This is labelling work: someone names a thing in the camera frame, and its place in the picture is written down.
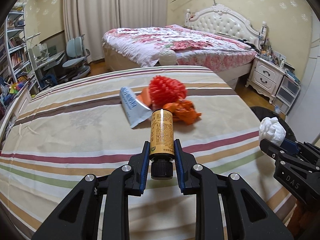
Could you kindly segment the white tissue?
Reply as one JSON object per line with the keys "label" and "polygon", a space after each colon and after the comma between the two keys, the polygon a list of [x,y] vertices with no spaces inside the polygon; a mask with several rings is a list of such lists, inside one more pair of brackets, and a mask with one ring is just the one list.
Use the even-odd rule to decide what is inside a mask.
{"label": "white tissue", "polygon": [[259,126],[259,141],[267,139],[270,142],[280,146],[284,141],[286,131],[280,124],[277,117],[265,117]]}

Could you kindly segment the orange plastic bag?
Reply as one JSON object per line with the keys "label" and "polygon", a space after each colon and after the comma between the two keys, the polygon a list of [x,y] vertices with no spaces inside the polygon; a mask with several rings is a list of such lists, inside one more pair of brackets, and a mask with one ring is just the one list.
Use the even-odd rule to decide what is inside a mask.
{"label": "orange plastic bag", "polygon": [[179,99],[173,103],[167,103],[163,109],[170,111],[175,122],[184,122],[187,125],[193,124],[202,113],[197,112],[194,104],[190,100]]}

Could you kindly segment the yellow bottle black cap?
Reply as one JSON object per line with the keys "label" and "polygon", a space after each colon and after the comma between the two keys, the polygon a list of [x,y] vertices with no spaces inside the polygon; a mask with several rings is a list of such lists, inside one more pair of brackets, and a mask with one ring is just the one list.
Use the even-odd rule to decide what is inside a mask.
{"label": "yellow bottle black cap", "polygon": [[173,177],[173,115],[168,110],[158,109],[152,113],[149,159],[152,179],[168,180]]}

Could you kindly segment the grey milk powder sachet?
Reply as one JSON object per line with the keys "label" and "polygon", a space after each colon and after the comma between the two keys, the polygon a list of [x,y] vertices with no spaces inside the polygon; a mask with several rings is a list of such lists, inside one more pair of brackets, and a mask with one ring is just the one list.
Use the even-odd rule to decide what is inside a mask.
{"label": "grey milk powder sachet", "polygon": [[135,128],[152,115],[152,110],[141,103],[128,87],[121,87],[120,99],[131,128]]}

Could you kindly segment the red foam fruit net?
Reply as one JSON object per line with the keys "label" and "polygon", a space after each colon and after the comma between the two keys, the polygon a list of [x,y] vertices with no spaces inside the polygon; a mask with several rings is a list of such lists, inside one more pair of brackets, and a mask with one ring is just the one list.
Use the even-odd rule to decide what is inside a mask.
{"label": "red foam fruit net", "polygon": [[183,83],[166,76],[156,75],[149,83],[149,95],[152,102],[159,107],[167,103],[185,99],[187,89]]}

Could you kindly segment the orange paper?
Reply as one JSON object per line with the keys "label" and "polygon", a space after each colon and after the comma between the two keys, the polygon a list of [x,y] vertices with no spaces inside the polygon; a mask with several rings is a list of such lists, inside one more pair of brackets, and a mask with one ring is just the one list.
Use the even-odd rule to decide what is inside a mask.
{"label": "orange paper", "polygon": [[147,107],[152,106],[152,100],[151,100],[148,88],[144,88],[142,92],[137,96],[137,99]]}

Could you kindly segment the black trash bin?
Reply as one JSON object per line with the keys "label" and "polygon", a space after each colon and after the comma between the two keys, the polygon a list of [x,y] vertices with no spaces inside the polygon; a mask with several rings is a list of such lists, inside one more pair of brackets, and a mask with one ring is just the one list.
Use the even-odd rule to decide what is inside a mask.
{"label": "black trash bin", "polygon": [[280,146],[284,139],[296,141],[296,136],[289,125],[272,110],[260,106],[250,107],[260,120],[259,140],[267,139]]}

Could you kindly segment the plastic drawer unit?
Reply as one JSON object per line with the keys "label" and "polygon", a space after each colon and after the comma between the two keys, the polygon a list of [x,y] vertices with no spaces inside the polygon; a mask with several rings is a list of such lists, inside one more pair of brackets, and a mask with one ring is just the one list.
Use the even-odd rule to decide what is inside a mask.
{"label": "plastic drawer unit", "polygon": [[276,92],[276,96],[272,102],[276,113],[281,112],[287,115],[298,98],[300,93],[300,84],[291,76],[284,75],[281,84]]}

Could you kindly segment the white nightstand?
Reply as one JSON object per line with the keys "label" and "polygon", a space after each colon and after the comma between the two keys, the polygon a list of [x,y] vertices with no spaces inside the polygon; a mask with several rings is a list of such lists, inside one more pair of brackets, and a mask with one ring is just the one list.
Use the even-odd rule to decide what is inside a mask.
{"label": "white nightstand", "polygon": [[271,104],[284,75],[282,68],[256,55],[245,87],[251,86],[258,94],[268,97]]}

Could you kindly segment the striped bed sheet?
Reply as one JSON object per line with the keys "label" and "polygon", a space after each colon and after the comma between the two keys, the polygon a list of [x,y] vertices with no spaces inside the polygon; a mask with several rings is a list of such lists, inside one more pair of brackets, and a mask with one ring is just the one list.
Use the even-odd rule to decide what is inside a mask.
{"label": "striped bed sheet", "polygon": [[85,175],[110,174],[142,151],[150,122],[131,128],[119,93],[140,93],[156,75],[184,83],[201,113],[192,125],[174,125],[184,151],[217,174],[240,174],[281,220],[289,215],[296,200],[274,179],[259,119],[236,92],[205,67],[151,67],[58,85],[27,104],[1,151],[1,211],[18,237],[31,239]]}

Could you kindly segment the white tufted headboard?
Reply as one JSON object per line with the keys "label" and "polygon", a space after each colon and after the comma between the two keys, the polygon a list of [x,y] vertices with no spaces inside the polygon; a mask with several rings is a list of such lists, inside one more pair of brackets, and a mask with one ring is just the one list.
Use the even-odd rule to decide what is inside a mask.
{"label": "white tufted headboard", "polygon": [[257,31],[252,27],[250,20],[223,4],[212,5],[198,12],[187,9],[185,26],[193,30],[246,40],[259,50],[265,44],[268,32],[265,21],[262,22],[261,30]]}

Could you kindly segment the grey study desk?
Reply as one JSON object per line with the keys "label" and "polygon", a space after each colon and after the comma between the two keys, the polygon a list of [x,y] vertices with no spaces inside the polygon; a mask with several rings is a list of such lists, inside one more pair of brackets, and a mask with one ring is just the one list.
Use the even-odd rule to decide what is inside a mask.
{"label": "grey study desk", "polygon": [[45,47],[45,50],[40,50],[35,46],[33,49],[28,49],[29,60],[32,66],[32,69],[35,73],[36,80],[41,88],[41,79],[43,78],[44,69],[49,70],[61,63],[65,57],[65,51],[61,51],[52,56],[49,56],[48,49]]}

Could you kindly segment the blue-grey desk chair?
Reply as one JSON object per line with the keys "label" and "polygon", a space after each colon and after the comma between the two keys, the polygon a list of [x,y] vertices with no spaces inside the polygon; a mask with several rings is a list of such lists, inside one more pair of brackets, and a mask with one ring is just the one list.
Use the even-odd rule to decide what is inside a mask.
{"label": "blue-grey desk chair", "polygon": [[72,38],[67,42],[66,53],[68,60],[62,65],[63,69],[70,72],[62,78],[63,82],[69,82],[86,77],[91,72],[88,65],[88,57],[91,52],[84,46],[84,34]]}

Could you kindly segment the floral quilt bed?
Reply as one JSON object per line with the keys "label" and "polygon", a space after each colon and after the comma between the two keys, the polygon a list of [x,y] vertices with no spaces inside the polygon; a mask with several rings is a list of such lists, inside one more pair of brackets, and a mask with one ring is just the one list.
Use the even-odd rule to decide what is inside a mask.
{"label": "floral quilt bed", "polygon": [[112,29],[102,43],[105,61],[113,69],[159,66],[165,54],[173,52],[171,65],[203,66],[218,73],[246,65],[257,54],[238,40],[176,24]]}

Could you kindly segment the beige curtains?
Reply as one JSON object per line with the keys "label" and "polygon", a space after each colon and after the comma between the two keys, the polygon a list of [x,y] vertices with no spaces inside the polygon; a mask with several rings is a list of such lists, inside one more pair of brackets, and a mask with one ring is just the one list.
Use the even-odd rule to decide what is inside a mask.
{"label": "beige curtains", "polygon": [[66,40],[84,36],[89,61],[104,57],[103,36],[115,28],[163,27],[167,0],[63,0]]}

